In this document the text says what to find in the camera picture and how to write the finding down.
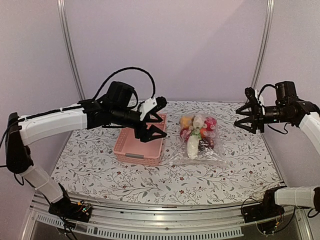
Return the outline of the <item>yellow toy fruit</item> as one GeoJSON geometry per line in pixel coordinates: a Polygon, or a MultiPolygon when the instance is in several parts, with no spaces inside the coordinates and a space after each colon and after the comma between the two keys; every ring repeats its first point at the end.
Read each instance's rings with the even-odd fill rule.
{"type": "Polygon", "coordinates": [[[192,116],[182,116],[180,118],[180,127],[182,129],[188,129],[190,126],[193,125],[193,117],[192,116]]]}

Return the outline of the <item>red toy fruit front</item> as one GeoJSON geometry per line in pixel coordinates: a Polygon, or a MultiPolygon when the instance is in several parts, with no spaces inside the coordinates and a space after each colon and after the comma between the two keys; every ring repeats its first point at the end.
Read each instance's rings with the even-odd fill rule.
{"type": "Polygon", "coordinates": [[[183,140],[183,141],[187,141],[190,137],[192,133],[192,130],[190,129],[187,129],[187,128],[184,128],[180,131],[180,138],[183,140]]]}

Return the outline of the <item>red toy fruit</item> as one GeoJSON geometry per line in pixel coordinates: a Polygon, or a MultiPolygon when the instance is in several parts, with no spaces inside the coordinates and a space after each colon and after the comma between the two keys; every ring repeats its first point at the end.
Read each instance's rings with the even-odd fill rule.
{"type": "Polygon", "coordinates": [[[217,126],[217,120],[213,117],[206,117],[204,120],[203,127],[208,131],[212,132],[216,129],[217,126]]]}
{"type": "Polygon", "coordinates": [[[180,131],[180,138],[183,140],[183,141],[187,141],[190,137],[192,133],[192,130],[190,129],[187,129],[187,128],[184,128],[180,131]]]}

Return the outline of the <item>pink perforated plastic basket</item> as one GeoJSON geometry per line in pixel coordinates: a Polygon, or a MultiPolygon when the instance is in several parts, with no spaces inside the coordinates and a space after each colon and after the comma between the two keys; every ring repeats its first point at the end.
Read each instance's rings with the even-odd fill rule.
{"type": "Polygon", "coordinates": [[[132,128],[123,128],[116,140],[113,152],[119,162],[158,166],[164,141],[164,138],[160,138],[143,143],[135,138],[132,128]]]}

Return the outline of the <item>white toy vegetable front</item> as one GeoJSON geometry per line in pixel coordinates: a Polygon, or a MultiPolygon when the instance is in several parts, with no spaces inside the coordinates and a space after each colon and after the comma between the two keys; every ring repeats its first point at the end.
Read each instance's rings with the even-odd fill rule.
{"type": "Polygon", "coordinates": [[[190,159],[195,159],[198,156],[199,141],[197,135],[191,135],[187,141],[187,155],[190,159]]]}

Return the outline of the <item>white toy vegetable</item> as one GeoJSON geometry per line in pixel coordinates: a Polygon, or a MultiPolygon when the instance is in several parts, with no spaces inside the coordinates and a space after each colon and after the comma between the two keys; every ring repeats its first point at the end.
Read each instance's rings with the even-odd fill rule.
{"type": "Polygon", "coordinates": [[[197,135],[191,135],[187,141],[187,155],[190,159],[195,159],[198,156],[199,141],[197,135]]]}
{"type": "Polygon", "coordinates": [[[205,119],[201,114],[195,114],[192,120],[192,126],[194,128],[202,128],[205,124],[205,119]]]}

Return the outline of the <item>clear zip top bag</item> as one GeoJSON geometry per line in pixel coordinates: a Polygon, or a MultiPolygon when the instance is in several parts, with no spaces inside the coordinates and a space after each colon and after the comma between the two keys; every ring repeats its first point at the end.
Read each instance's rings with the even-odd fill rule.
{"type": "Polygon", "coordinates": [[[228,165],[215,117],[203,113],[183,115],[179,126],[180,144],[168,159],[171,165],[228,165]]]}

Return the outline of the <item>dark purple toy fruit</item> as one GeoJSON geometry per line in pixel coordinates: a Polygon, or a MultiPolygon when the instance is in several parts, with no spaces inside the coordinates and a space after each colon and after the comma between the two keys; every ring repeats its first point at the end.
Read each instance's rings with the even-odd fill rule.
{"type": "Polygon", "coordinates": [[[215,144],[213,141],[207,141],[205,139],[201,139],[198,144],[198,151],[205,153],[213,150],[214,147],[215,147],[215,144]]]}

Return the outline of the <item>orange toy fruit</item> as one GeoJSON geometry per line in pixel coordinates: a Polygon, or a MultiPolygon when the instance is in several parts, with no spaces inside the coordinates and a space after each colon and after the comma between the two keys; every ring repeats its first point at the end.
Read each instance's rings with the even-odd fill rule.
{"type": "Polygon", "coordinates": [[[206,130],[205,128],[201,128],[201,129],[199,130],[199,135],[200,135],[200,137],[203,139],[203,138],[205,138],[205,137],[208,136],[208,132],[207,132],[207,130],[206,130]]]}

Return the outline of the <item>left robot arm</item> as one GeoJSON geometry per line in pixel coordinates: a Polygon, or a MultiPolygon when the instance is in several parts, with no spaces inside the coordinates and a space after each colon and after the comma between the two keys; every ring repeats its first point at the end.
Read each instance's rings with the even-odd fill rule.
{"type": "Polygon", "coordinates": [[[74,213],[64,188],[51,179],[41,167],[34,165],[29,145],[39,140],[75,130],[104,128],[131,128],[142,143],[166,137],[154,123],[162,122],[158,111],[167,105],[163,96],[150,97],[130,106],[135,89],[113,81],[100,98],[79,101],[73,105],[34,115],[18,116],[11,113],[2,142],[5,143],[4,165],[11,173],[20,175],[40,191],[63,216],[74,213]]]}

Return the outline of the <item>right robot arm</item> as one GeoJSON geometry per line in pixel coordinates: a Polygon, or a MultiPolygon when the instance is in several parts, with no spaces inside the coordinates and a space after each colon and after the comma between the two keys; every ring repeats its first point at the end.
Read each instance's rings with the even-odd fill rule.
{"type": "Polygon", "coordinates": [[[262,218],[283,215],[285,207],[320,215],[320,108],[297,95],[292,81],[247,87],[246,102],[235,110],[234,126],[248,133],[274,134],[269,146],[284,177],[256,204],[262,218]]]}

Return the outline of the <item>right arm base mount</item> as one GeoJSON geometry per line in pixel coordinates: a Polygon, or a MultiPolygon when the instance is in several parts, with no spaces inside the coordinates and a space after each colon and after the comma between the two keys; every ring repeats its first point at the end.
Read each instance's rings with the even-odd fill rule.
{"type": "Polygon", "coordinates": [[[285,213],[284,207],[275,204],[274,200],[270,202],[242,206],[240,211],[245,223],[275,218],[285,213]]]}

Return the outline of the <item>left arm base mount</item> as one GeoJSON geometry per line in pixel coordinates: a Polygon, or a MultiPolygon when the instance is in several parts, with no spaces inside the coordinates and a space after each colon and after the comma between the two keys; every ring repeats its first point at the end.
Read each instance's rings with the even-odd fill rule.
{"type": "Polygon", "coordinates": [[[55,203],[50,203],[48,212],[64,219],[88,223],[92,210],[90,203],[85,203],[83,200],[74,203],[69,198],[64,197],[55,203]]]}

